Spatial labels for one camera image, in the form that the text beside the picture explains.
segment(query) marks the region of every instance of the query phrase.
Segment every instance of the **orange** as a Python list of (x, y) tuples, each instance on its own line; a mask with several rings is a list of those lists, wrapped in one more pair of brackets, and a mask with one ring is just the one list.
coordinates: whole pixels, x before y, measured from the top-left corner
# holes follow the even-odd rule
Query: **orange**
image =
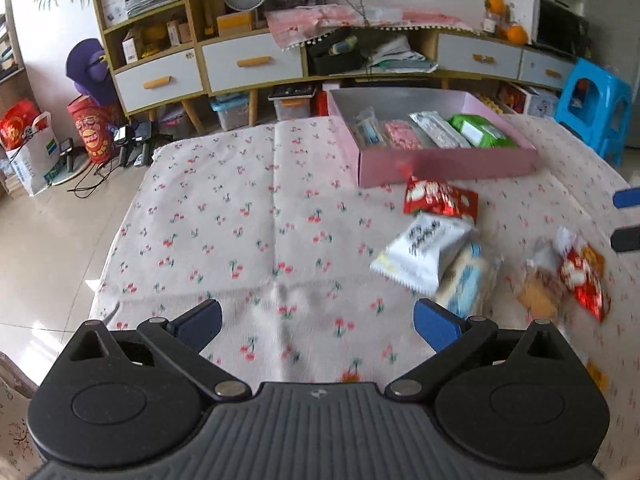
[(507, 29), (507, 40), (509, 43), (524, 45), (529, 43), (529, 35), (522, 25), (511, 25)]
[(489, 12), (499, 14), (500, 16), (503, 15), (507, 9), (503, 0), (484, 0), (484, 7)]

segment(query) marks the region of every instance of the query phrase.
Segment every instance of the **white drawer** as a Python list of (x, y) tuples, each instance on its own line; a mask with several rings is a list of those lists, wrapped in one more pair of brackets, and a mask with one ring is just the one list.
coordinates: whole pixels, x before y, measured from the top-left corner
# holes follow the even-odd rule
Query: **white drawer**
[(495, 41), (440, 34), (438, 67), (496, 77), (518, 78), (522, 49)]
[(202, 92), (193, 49), (132, 67), (115, 79), (126, 112)]
[(574, 64), (570, 61), (540, 52), (524, 50), (519, 79), (527, 83), (562, 89), (573, 69)]
[(202, 52), (212, 92), (303, 75), (300, 49), (282, 50), (268, 33), (208, 44)]

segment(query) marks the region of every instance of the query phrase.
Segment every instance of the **green snack package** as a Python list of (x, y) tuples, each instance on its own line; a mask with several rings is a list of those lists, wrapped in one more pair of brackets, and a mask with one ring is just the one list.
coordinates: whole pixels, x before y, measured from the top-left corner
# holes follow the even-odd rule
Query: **green snack package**
[(449, 124), (476, 148), (517, 148), (518, 145), (479, 115), (454, 115)]

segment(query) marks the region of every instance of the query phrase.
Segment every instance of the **gift bag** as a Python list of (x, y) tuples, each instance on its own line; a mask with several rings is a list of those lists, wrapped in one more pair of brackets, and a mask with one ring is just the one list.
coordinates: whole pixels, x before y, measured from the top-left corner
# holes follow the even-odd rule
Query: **gift bag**
[(60, 146), (51, 129), (49, 112), (35, 118), (33, 132), (31, 139), (20, 148), (6, 152), (18, 180), (29, 196), (47, 189), (62, 167)]

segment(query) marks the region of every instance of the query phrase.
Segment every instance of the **open cardboard box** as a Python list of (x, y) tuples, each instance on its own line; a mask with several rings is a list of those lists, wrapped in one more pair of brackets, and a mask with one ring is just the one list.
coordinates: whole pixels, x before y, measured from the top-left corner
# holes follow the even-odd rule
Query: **open cardboard box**
[[(538, 158), (535, 147), (516, 128), (468, 92), (430, 88), (341, 88), (327, 95), (329, 115), (346, 164), (359, 187), (403, 184), (412, 174), (425, 180), (509, 178), (532, 171)], [(410, 113), (437, 111), (448, 120), (455, 114), (475, 114), (491, 121), (517, 148), (460, 148), (395, 150), (359, 144), (351, 127), (355, 117), (372, 106), (378, 121), (413, 123)]]

